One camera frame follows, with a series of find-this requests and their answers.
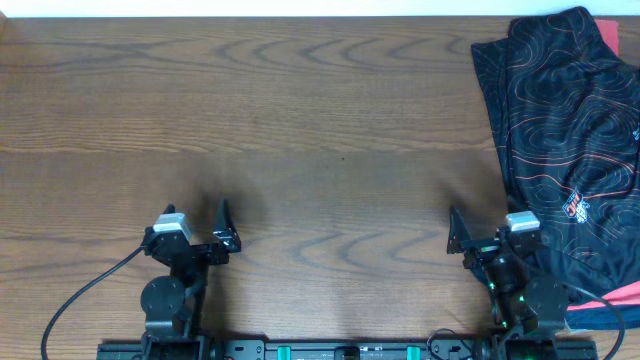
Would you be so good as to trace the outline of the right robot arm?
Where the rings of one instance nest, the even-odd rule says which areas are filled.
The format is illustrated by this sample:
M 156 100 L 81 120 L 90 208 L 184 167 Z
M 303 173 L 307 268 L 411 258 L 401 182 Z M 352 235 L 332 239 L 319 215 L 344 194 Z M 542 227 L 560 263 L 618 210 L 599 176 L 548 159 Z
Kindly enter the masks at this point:
M 449 210 L 446 251 L 487 280 L 492 316 L 499 328 L 472 342 L 472 359 L 557 360 L 556 333 L 564 327 L 566 288 L 525 258 L 541 249 L 541 222 L 531 211 L 510 213 L 493 236 L 474 239 L 458 209 Z

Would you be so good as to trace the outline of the black orange-patterned jersey shirt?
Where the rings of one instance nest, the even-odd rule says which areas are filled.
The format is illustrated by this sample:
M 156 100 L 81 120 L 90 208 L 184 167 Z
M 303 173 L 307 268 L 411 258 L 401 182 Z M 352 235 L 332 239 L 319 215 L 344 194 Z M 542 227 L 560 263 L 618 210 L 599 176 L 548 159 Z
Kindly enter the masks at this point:
M 471 56 L 514 211 L 541 265 L 616 305 L 639 301 L 639 70 L 583 7 L 513 20 Z

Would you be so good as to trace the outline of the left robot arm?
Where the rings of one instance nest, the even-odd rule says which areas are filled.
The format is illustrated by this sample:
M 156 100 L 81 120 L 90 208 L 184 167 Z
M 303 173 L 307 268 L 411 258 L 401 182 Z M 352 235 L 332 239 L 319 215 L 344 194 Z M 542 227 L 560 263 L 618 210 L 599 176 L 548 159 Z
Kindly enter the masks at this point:
M 219 202 L 205 244 L 191 242 L 186 215 L 170 204 L 145 229 L 144 254 L 169 268 L 169 274 L 151 280 L 143 289 L 140 305 L 145 313 L 143 359 L 222 359 L 219 343 L 201 328 L 209 268 L 225 265 L 242 242 L 226 200 Z

